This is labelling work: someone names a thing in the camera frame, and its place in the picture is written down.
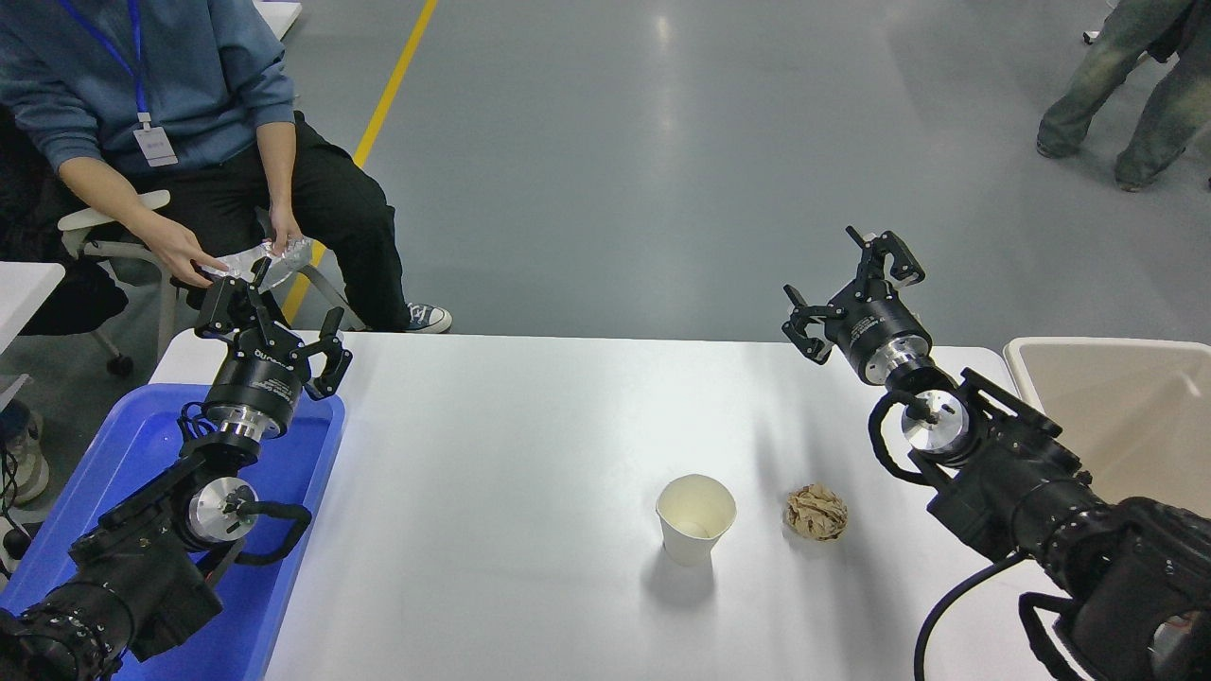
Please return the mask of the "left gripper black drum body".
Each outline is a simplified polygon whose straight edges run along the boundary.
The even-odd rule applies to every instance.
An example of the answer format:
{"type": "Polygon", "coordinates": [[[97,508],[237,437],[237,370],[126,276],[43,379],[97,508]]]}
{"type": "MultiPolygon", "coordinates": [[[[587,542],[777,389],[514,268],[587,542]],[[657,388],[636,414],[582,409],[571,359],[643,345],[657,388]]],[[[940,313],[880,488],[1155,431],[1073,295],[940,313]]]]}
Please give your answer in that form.
{"type": "Polygon", "coordinates": [[[216,382],[203,397],[203,414],[213,423],[237,410],[263,414],[272,424],[289,424],[308,380],[308,370],[297,368],[289,354],[302,340],[230,340],[216,382]]]}

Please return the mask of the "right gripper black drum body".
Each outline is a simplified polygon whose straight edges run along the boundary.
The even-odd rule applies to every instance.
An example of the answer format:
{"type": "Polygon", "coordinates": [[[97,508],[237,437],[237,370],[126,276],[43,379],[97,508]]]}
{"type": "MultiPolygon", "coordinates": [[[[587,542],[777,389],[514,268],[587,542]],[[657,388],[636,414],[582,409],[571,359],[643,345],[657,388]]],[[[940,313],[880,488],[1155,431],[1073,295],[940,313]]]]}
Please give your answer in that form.
{"type": "Polygon", "coordinates": [[[827,340],[859,376],[888,376],[930,354],[930,336],[896,294],[851,296],[827,322],[827,340]]]}

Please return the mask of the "person's left hand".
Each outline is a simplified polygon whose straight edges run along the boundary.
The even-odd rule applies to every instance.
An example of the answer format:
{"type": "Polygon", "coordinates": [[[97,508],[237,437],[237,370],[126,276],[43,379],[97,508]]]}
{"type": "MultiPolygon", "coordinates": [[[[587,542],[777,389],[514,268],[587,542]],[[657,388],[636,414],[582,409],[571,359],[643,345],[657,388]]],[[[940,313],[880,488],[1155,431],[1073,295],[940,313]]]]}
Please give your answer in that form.
{"type": "Polygon", "coordinates": [[[272,227],[272,245],[270,246],[272,257],[282,257],[291,244],[305,238],[289,205],[272,204],[269,208],[269,219],[270,227],[272,227]]]}

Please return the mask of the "person's right hand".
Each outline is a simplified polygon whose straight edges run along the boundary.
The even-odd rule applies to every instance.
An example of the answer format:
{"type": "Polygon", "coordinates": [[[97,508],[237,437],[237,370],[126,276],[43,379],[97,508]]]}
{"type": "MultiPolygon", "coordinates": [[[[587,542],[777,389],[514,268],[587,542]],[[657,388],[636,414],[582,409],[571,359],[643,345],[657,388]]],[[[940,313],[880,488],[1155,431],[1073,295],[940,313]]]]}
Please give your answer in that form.
{"type": "Polygon", "coordinates": [[[191,288],[210,288],[211,280],[206,268],[228,271],[228,267],[205,252],[199,238],[178,221],[150,213],[136,221],[131,231],[168,268],[170,276],[176,277],[179,284],[191,288]]]}

